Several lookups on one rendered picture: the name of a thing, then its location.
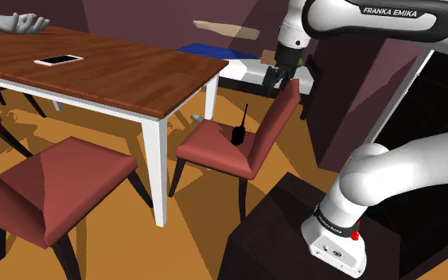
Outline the white phone with black screen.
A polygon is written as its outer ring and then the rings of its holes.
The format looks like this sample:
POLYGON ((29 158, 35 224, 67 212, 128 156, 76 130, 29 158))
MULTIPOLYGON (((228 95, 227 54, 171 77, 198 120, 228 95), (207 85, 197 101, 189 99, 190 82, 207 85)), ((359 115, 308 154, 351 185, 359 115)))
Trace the white phone with black screen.
POLYGON ((62 56, 55 56, 55 57, 49 57, 44 59, 38 59, 35 60, 35 64, 44 65, 48 67, 56 66, 59 64, 67 64, 75 61, 82 60, 83 57, 80 56, 73 56, 73 55, 62 55, 62 56))

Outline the dark robot stand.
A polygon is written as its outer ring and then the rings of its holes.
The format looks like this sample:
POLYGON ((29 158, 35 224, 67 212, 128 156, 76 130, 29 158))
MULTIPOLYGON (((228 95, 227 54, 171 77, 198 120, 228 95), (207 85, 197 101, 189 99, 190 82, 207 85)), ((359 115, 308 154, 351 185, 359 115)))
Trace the dark robot stand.
POLYGON ((448 259, 448 185, 406 192, 361 219, 358 278, 312 256, 301 224, 324 192, 287 173, 230 234, 217 280, 417 280, 448 259))

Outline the tan wall shelf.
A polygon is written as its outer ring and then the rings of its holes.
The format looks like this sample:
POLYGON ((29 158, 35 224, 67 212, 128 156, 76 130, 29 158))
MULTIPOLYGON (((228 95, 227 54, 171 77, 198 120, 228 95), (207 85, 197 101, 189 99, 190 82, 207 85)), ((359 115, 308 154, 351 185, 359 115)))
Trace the tan wall shelf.
POLYGON ((258 39, 260 35, 260 31, 258 29, 253 29, 241 25, 232 25, 232 24, 198 21, 198 20, 194 20, 193 24, 198 29, 212 31, 214 33, 218 33, 226 37, 235 37, 255 41, 258 39))

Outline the grey hand sculpture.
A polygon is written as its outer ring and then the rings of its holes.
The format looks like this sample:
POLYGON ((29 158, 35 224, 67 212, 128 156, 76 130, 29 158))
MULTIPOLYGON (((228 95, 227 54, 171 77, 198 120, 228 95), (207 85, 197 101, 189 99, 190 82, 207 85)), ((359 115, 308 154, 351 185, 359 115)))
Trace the grey hand sculpture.
POLYGON ((36 14, 0 15, 0 31, 17 35, 36 35, 42 32, 50 20, 36 14))

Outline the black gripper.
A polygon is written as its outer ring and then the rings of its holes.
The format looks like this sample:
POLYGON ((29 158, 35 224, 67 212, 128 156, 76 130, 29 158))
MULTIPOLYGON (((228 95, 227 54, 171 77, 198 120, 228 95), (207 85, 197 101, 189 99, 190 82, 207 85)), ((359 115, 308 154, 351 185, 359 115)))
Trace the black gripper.
MULTIPOLYGON (((277 68, 298 68, 304 65, 304 61, 302 59, 303 49, 294 49, 288 46, 283 45, 282 43, 277 44, 277 48, 275 51, 275 66, 277 68)), ((279 90, 283 91, 289 81, 294 77, 293 69, 280 69, 279 70, 279 79, 280 85, 279 90)), ((263 88, 264 95, 266 97, 271 96, 271 92, 274 86, 278 82, 278 73, 277 69, 269 66, 267 68, 266 74, 263 78, 263 88)))

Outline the black handheld radio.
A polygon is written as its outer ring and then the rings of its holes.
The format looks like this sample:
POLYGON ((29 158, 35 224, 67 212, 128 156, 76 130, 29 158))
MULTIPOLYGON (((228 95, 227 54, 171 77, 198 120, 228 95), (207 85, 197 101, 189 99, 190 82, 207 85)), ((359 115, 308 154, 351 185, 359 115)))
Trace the black handheld radio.
POLYGON ((244 124, 245 124, 245 119, 246 119, 246 115, 247 115, 247 108, 248 108, 248 104, 246 104, 246 106, 245 106, 241 124, 239 126, 235 126, 232 130, 231 144, 233 144, 234 146, 239 146, 243 143, 244 136, 246 134, 244 124))

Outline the white bed with blue blanket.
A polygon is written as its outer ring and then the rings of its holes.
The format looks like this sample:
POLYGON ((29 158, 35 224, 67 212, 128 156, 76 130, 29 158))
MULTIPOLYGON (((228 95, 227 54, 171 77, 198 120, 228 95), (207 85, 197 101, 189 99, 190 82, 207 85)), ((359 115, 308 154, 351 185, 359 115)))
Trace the white bed with blue blanket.
MULTIPOLYGON (((259 85, 259 87, 263 86, 262 82, 264 76, 268 66, 270 66, 262 64, 260 57, 211 45, 192 43, 176 50, 184 53, 227 60, 229 61, 228 66, 220 71, 220 77, 259 85)), ((294 78, 299 79, 300 93, 308 95, 314 85, 314 78, 310 75, 307 67, 298 68, 294 78)))

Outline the wooden table with white legs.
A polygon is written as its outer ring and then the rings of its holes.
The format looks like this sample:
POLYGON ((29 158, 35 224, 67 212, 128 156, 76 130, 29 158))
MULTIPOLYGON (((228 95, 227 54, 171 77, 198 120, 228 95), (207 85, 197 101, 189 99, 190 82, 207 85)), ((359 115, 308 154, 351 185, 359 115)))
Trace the wooden table with white legs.
POLYGON ((167 123, 204 88, 213 117, 226 60, 49 26, 39 35, 0 32, 0 87, 140 123, 157 226, 166 224, 167 123), (62 55, 82 60, 48 67, 62 55))

